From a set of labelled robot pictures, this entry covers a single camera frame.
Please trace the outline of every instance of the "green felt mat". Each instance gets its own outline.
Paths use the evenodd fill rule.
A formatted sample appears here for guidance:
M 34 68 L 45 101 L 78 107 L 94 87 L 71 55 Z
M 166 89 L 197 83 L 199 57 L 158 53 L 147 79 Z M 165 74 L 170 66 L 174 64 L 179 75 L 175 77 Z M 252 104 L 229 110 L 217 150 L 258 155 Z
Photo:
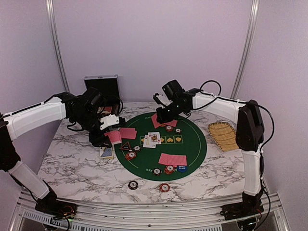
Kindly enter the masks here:
M 193 173 L 202 164 L 206 155 L 206 141 L 202 131 L 188 119 L 178 121 L 177 128 L 182 129 L 180 135 L 175 133 L 175 129 L 172 132 L 167 132 L 165 127 L 154 129 L 151 120 L 153 114 L 138 115 L 126 123 L 126 128 L 135 128 L 137 130 L 137 137 L 135 140 L 122 139 L 122 144 L 128 141 L 132 148 L 139 145 L 141 151 L 137 152 L 136 158 L 127 160 L 125 158 L 127 151 L 120 150 L 122 144 L 115 145 L 115 153 L 121 164 L 131 173 L 147 180 L 170 181 Z M 143 148 L 142 139 L 144 135 L 148 134 L 148 132 L 157 131 L 160 132 L 161 138 L 164 138 L 163 144 L 156 145 L 155 149 Z M 164 169 L 166 166 L 158 163 L 161 153 L 186 155 L 187 171 L 182 173 L 176 170 L 171 175 L 165 174 Z M 156 167 L 163 171 L 160 176 L 155 176 L 152 173 L 152 170 Z

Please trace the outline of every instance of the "woven tray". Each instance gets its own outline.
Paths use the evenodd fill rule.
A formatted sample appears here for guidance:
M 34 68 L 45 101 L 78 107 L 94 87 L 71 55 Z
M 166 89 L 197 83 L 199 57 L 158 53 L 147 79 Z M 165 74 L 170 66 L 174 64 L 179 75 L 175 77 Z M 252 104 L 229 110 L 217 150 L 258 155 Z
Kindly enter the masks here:
M 223 152 L 238 149 L 235 142 L 235 129 L 226 122 L 216 122 L 208 125 L 208 131 L 213 140 Z

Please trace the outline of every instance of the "white wall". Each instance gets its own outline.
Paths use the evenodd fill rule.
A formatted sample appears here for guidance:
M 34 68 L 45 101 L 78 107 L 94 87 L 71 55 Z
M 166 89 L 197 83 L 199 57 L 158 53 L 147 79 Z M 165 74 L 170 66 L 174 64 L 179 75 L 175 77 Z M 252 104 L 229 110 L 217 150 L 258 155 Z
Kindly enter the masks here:
M 45 1 L 0 0 L 0 111 L 15 111 L 64 91 L 52 48 Z M 38 171 L 59 123 L 14 141 L 17 153 Z M 0 171 L 0 229 L 7 230 L 20 187 Z
M 125 101 L 152 101 L 178 79 L 186 89 L 218 80 L 230 96 L 243 53 L 249 0 L 55 0 L 68 83 L 119 74 Z
M 308 226 L 308 3 L 263 0 L 239 98 L 256 99 L 275 119 L 265 178 L 293 231 Z M 271 131 L 266 120 L 266 134 Z

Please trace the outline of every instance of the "marble table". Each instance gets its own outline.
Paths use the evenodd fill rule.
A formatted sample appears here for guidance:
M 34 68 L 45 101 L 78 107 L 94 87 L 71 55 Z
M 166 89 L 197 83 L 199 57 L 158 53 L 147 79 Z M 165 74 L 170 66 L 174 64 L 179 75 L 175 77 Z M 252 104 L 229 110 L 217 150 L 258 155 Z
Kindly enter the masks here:
M 136 115 L 154 112 L 155 108 L 155 103 L 124 103 L 121 116 L 129 120 Z M 191 175 L 166 182 L 171 187 L 168 192 L 159 191 L 161 182 L 145 180 L 127 171 L 117 157 L 101 160 L 99 148 L 89 143 L 88 133 L 68 130 L 68 120 L 60 124 L 38 176 L 60 198 L 92 202 L 184 202 L 241 193 L 244 188 L 244 162 L 240 150 L 222 152 L 207 130 L 213 122 L 233 123 L 204 111 L 192 112 L 189 119 L 204 133 L 207 154 L 201 166 Z M 138 182 L 137 190 L 128 188 L 131 180 Z

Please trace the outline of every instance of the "robotic arm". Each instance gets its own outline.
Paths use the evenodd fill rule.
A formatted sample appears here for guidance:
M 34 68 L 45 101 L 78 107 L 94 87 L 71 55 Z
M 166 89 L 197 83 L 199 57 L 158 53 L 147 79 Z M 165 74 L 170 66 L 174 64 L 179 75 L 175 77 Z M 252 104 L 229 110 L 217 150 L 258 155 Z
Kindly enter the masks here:
M 242 218 L 263 212 L 261 196 L 263 194 L 261 175 L 264 170 L 261 145 L 264 140 L 264 125 L 258 104 L 236 101 L 200 92 L 200 89 L 185 91 L 180 84 L 173 80 L 162 87 L 168 100 L 159 94 L 154 100 L 163 105 L 156 109 L 157 121 L 166 123 L 177 119 L 180 113 L 188 115 L 192 110 L 204 110 L 222 116 L 237 124 L 236 143 L 244 157 L 245 186 L 243 201 L 236 204 L 224 205 L 221 214 L 226 220 Z
M 111 147 L 104 133 L 109 131 L 110 126 L 123 126 L 125 120 L 115 115 L 100 117 L 97 110 L 104 100 L 103 95 L 94 88 L 89 88 L 80 96 L 64 92 L 0 118 L 0 170 L 9 172 L 17 183 L 38 198 L 36 210 L 54 214 L 65 211 L 68 205 L 75 211 L 76 205 L 58 201 L 51 187 L 23 163 L 12 141 L 39 126 L 69 118 L 71 123 L 79 123 L 82 129 L 89 132 L 89 141 L 93 146 Z

